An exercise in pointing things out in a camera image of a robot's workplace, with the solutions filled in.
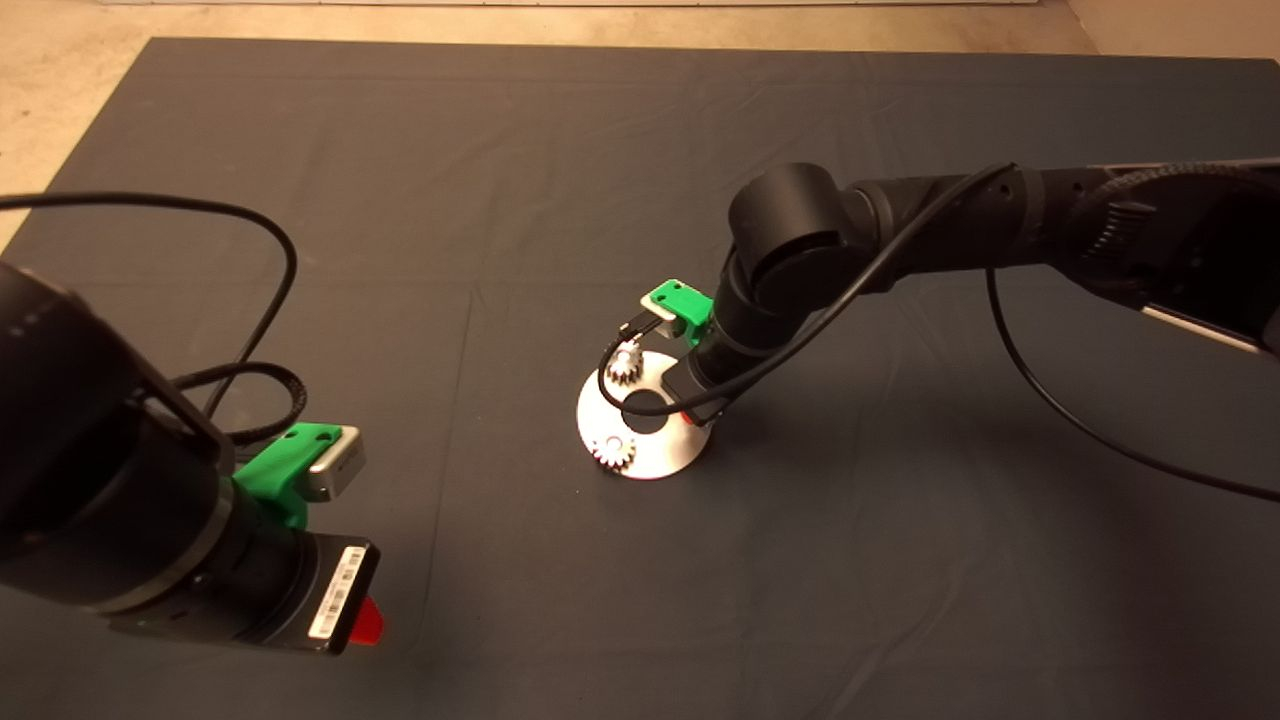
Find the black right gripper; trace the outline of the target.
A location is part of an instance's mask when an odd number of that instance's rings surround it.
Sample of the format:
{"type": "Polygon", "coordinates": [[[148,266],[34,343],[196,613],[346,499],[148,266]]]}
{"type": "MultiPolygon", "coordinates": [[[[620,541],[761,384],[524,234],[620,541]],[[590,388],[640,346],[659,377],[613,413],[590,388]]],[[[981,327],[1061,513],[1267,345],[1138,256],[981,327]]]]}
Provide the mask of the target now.
{"type": "Polygon", "coordinates": [[[736,400],[736,393],[713,393],[714,384],[703,378],[694,363],[676,363],[662,373],[662,391],[668,405],[678,406],[681,419],[691,427],[707,427],[736,400]]]}

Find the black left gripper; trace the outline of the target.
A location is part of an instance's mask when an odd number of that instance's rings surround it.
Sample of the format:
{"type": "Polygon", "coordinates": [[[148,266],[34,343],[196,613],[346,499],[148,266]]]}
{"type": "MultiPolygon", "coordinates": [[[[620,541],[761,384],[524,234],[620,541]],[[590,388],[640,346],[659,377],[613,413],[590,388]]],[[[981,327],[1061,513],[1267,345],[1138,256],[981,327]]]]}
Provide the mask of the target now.
{"type": "Polygon", "coordinates": [[[369,597],[381,555],[356,536],[284,536],[229,568],[196,570],[159,600],[110,616],[127,635],[337,656],[385,630],[369,597]]]}

